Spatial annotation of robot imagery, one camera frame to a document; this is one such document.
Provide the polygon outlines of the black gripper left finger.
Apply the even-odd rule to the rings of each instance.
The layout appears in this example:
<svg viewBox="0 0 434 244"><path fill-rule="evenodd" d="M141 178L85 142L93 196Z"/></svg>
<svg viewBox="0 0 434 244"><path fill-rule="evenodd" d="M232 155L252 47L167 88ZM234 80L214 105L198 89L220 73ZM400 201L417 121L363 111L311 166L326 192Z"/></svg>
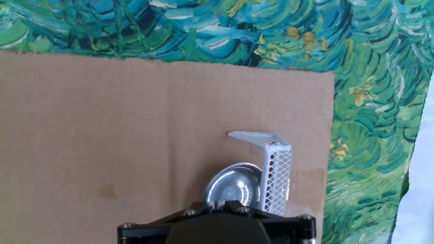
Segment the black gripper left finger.
<svg viewBox="0 0 434 244"><path fill-rule="evenodd" d="M154 237L166 238L175 224L204 214L210 214L213 210L213 205L209 205L208 202L196 201L186 209L182 209L148 224L137 224L133 222L122 223L117 227L117 243L133 244Z"/></svg>

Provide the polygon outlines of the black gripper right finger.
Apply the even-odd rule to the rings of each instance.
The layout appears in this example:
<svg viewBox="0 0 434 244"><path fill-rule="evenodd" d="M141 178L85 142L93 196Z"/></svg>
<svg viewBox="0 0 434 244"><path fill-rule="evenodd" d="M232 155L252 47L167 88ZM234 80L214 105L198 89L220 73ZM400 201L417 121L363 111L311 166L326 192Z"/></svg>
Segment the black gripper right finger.
<svg viewBox="0 0 434 244"><path fill-rule="evenodd" d="M311 214L283 217L240 201L218 201L216 212L226 214L217 227L234 243L316 242L316 217Z"/></svg>

